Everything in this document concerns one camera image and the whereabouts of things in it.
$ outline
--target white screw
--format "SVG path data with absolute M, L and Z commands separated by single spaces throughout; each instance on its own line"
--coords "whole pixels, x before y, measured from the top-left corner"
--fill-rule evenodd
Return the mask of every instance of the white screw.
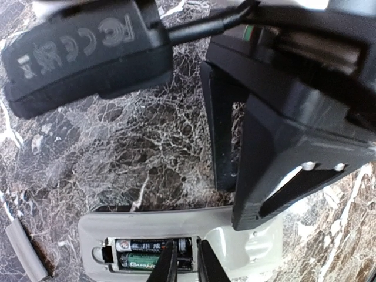
M 336 165 L 336 166 L 334 167 L 334 170 L 335 170 L 336 172 L 341 172 L 342 170 L 345 169 L 345 167 L 346 167 L 346 165 L 345 165 L 344 163 L 339 163 L 338 165 Z
M 311 170 L 315 168 L 315 166 L 316 166 L 316 163 L 314 162 L 306 162 L 301 165 L 303 170 L 305 170 L 306 172 L 310 172 Z

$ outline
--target gray plastic piece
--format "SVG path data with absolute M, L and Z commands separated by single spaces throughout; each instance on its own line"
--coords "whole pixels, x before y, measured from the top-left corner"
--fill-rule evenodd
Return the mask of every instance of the gray plastic piece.
M 230 279 L 273 271 L 282 261 L 283 221 L 281 216 L 253 230 L 235 231 L 232 207 L 209 209 L 142 211 L 136 213 L 96 212 L 78 223 L 85 273 L 101 282 L 145 282 L 150 273 L 124 271 L 114 263 L 97 258 L 98 247 L 111 246 L 116 239 L 192 238 L 193 272 L 179 273 L 179 282 L 197 281 L 197 237 L 208 240 Z
M 31 246 L 19 219 L 15 219 L 5 232 L 31 282 L 45 281 L 48 278 L 48 272 Z

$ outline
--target black plastic bracket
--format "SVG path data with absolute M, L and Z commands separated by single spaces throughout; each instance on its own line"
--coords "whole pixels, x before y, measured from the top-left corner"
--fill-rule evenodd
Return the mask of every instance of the black plastic bracket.
M 264 60 L 284 62 L 284 54 L 266 50 L 259 59 L 250 52 L 249 42 L 218 36 L 201 68 L 216 187 L 236 186 L 235 230 L 263 224 L 376 156 L 375 134 L 351 123 L 347 105 L 294 75 L 304 71 L 302 59 L 288 58 L 286 72 Z M 240 162 L 231 164 L 230 109 L 244 100 Z

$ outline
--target black cable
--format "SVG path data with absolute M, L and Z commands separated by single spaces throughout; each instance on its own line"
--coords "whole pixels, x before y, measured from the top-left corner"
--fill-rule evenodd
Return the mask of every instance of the black cable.
M 168 30 L 172 45 L 222 34 L 227 29 L 239 25 L 244 17 L 259 5 L 256 0 L 245 0 L 238 7 L 229 8 L 216 15 L 173 26 Z

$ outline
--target battery compartment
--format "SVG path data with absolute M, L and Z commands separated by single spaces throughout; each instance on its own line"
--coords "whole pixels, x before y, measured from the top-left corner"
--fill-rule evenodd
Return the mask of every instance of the battery compartment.
M 149 273 L 169 240 L 177 244 L 178 273 L 197 271 L 197 239 L 193 237 L 163 239 L 107 238 L 102 247 L 103 262 L 113 272 Z

